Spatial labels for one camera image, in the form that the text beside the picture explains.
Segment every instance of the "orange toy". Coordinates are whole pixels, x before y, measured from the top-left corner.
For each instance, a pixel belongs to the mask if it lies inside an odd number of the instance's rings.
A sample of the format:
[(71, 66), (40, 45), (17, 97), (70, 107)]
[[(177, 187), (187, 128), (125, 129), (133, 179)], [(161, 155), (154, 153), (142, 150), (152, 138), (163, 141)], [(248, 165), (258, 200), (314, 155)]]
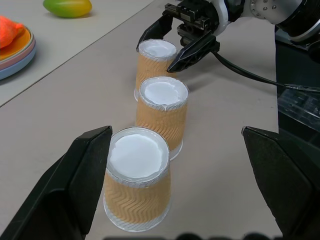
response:
[(0, 16), (0, 49), (11, 44), (23, 29), (23, 24), (15, 23), (4, 16)]

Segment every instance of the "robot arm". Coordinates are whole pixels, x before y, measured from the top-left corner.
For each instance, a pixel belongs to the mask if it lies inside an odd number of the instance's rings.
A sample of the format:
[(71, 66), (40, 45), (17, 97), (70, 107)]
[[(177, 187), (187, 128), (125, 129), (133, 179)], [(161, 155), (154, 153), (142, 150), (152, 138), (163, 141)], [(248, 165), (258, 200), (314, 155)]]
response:
[(220, 43), (216, 36), (241, 17), (265, 19), (276, 25), (289, 34), (295, 45), (308, 47), (310, 57), (320, 63), (318, 0), (183, 0), (178, 5), (168, 3), (164, 8), (162, 17), (143, 33), (139, 43), (163, 39), (172, 29), (173, 18), (181, 20), (177, 33), (184, 48), (168, 72), (180, 72), (208, 53), (217, 53)]

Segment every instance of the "orange plate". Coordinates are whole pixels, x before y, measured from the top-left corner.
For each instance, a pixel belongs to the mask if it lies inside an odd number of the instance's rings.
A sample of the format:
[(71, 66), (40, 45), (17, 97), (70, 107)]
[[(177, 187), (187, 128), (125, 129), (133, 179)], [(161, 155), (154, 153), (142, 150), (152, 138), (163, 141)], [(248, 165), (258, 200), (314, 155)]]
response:
[(24, 28), (8, 46), (0, 49), (0, 61), (15, 55), (23, 49), (30, 41), (30, 32)]

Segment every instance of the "blue plate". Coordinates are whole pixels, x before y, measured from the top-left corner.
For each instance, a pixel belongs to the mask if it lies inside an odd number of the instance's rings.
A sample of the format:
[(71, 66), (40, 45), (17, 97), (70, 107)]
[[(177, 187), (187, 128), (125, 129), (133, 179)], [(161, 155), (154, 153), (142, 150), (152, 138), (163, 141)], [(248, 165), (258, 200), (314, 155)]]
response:
[(23, 69), (35, 56), (36, 54), (36, 46), (32, 49), (32, 51), (22, 60), (18, 61), (16, 64), (13, 64), (5, 69), (0, 70), (0, 80), (5, 79), (16, 72), (19, 72)]

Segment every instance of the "orange wavy pattern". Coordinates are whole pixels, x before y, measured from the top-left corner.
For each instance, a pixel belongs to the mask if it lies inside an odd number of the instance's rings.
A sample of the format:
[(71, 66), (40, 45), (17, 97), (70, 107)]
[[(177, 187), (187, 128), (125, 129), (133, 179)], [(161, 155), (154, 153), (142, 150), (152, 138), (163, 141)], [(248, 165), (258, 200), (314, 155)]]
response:
[(182, 142), (186, 127), (187, 104), (164, 111), (147, 106), (140, 98), (136, 110), (135, 125), (151, 129), (168, 143), (170, 151)]
[(152, 59), (146, 58), (139, 53), (135, 78), (135, 88), (139, 90), (142, 82), (152, 77), (164, 76), (175, 78), (177, 76), (176, 73), (167, 72), (167, 68), (172, 62), (173, 59), (169, 61), (154, 61)]
[(171, 197), (170, 171), (153, 185), (129, 187), (105, 174), (105, 201), (109, 210), (126, 223), (142, 224), (159, 217)]

